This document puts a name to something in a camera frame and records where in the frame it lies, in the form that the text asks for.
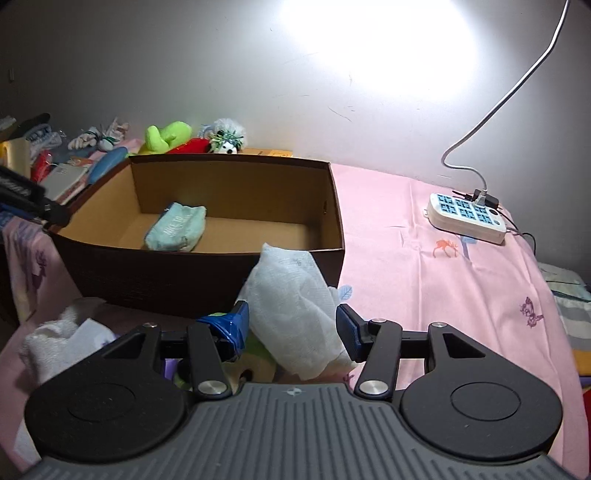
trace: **metal pivot screw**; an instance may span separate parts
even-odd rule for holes
[[[197,386],[197,389],[204,395],[221,395],[228,389],[228,386],[219,380],[204,380]]]
[[[359,389],[366,395],[382,395],[388,391],[388,384],[381,380],[366,380]]]

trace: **power strip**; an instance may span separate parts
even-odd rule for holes
[[[496,210],[442,193],[431,194],[427,218],[440,230],[497,245],[503,243],[507,232],[505,222]]]

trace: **white fluffy toy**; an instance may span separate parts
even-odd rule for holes
[[[244,127],[231,118],[220,118],[212,125],[203,125],[199,138],[209,140],[212,153],[236,154],[246,147]]]

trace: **green stuffed toy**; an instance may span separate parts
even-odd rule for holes
[[[185,122],[173,122],[162,130],[151,125],[146,129],[145,143],[139,149],[138,155],[166,153],[187,143],[192,131],[191,126]]]

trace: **light blue cloth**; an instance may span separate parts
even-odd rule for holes
[[[205,207],[173,203],[146,235],[146,246],[164,252],[190,252],[203,235],[206,213]]]

